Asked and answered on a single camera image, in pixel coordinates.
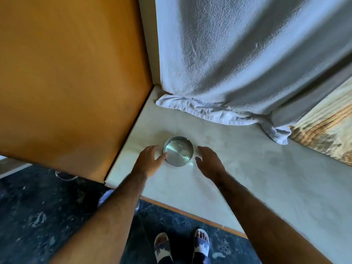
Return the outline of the small metal object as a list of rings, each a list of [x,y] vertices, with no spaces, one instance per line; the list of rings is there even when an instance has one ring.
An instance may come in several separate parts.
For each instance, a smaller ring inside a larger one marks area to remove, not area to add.
[[[55,170],[55,176],[64,182],[74,181],[78,178],[78,176],[74,176],[57,170]]]

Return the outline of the person's foot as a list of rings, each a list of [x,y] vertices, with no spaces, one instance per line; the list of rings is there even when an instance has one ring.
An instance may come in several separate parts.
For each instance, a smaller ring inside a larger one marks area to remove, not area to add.
[[[159,233],[154,242],[154,253],[157,264],[173,264],[170,241],[165,232]]]
[[[210,241],[208,234],[203,229],[197,229],[193,238],[193,256],[191,264],[211,264],[208,257]]]

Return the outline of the person's right foot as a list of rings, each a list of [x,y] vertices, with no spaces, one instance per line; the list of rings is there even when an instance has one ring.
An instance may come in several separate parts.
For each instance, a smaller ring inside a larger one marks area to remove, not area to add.
[[[191,264],[211,264],[208,257],[210,241],[208,234],[203,229],[197,229],[193,238],[193,256]]]

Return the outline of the person's right forearm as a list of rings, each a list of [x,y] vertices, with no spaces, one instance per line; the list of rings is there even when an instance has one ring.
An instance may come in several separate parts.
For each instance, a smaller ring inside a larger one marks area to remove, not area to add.
[[[262,264],[333,264],[229,174],[207,177],[221,192]]]

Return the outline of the patterned wooden board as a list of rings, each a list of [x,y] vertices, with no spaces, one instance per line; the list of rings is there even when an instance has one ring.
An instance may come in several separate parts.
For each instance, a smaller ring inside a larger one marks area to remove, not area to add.
[[[352,167],[352,76],[290,129],[291,140]]]

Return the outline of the grey terry towel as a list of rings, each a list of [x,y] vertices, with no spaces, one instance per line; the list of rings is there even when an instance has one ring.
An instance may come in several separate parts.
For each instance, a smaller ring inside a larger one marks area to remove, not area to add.
[[[210,122],[260,124],[286,145],[334,86],[307,90],[352,52],[352,0],[155,0],[158,106]]]

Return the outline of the orange wooden cabinet panel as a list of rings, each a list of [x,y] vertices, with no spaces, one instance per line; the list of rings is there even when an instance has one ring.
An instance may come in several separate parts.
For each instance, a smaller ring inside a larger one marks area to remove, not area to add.
[[[151,88],[138,0],[0,0],[0,155],[103,182]]]

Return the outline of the round steel ashtray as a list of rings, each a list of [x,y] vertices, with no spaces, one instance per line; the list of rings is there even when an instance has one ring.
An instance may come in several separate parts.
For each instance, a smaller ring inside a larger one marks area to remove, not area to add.
[[[174,167],[182,167],[188,164],[194,154],[193,144],[183,136],[169,138],[163,147],[163,153],[167,153],[166,161]]]

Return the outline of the person's left forearm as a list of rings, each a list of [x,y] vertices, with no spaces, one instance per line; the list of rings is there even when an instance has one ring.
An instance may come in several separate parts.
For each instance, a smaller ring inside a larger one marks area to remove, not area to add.
[[[50,264],[119,264],[147,173],[132,171]]]

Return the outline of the person's left hand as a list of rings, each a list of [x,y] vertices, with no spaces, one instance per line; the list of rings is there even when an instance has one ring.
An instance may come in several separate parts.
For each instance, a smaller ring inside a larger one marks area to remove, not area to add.
[[[158,146],[152,145],[147,146],[141,151],[131,173],[143,174],[147,178],[153,176],[163,163],[157,163],[157,159],[155,158],[157,150]]]

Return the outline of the person's right hand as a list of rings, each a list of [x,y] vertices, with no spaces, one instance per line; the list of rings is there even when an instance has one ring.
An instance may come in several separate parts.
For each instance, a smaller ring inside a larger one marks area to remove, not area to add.
[[[214,184],[221,182],[227,172],[218,155],[209,147],[198,146],[197,148],[203,161],[203,167],[198,168],[200,172]]]

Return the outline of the person's left foot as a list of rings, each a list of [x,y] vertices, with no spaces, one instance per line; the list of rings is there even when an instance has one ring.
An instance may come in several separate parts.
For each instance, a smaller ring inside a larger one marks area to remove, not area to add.
[[[165,232],[159,233],[154,242],[154,253],[157,264],[173,264],[170,241]]]

